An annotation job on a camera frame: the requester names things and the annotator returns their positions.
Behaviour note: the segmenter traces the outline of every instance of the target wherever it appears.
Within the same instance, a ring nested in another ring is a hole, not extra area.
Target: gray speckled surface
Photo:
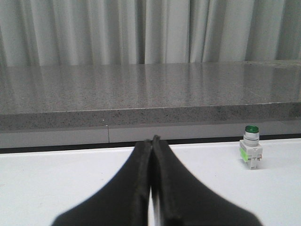
[[[0,69],[0,131],[301,118],[301,61]]]

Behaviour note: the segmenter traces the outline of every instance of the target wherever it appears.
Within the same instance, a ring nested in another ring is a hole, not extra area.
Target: gray curtain
[[[0,0],[0,65],[301,58],[299,0]]]

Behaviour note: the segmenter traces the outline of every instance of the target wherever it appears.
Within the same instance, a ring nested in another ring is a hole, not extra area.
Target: electrical component
[[[240,155],[252,170],[257,167],[257,162],[262,159],[262,146],[259,144],[259,129],[257,126],[246,126],[244,139],[240,140]]]

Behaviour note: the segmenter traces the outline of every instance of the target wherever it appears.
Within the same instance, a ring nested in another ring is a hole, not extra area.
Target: black rubber pad
[[[137,142],[112,180],[92,197],[57,217],[53,226],[146,226],[150,159],[150,142]]]
[[[255,215],[198,181],[158,136],[152,164],[154,212],[161,226],[261,226]]]

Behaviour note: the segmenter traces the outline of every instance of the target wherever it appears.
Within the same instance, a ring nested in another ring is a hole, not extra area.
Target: white table
[[[239,142],[171,145],[205,185],[250,210],[265,226],[301,223],[301,138],[260,141],[250,170]],[[112,178],[132,147],[0,154],[0,225],[47,226]],[[153,225],[152,209],[150,223]]]

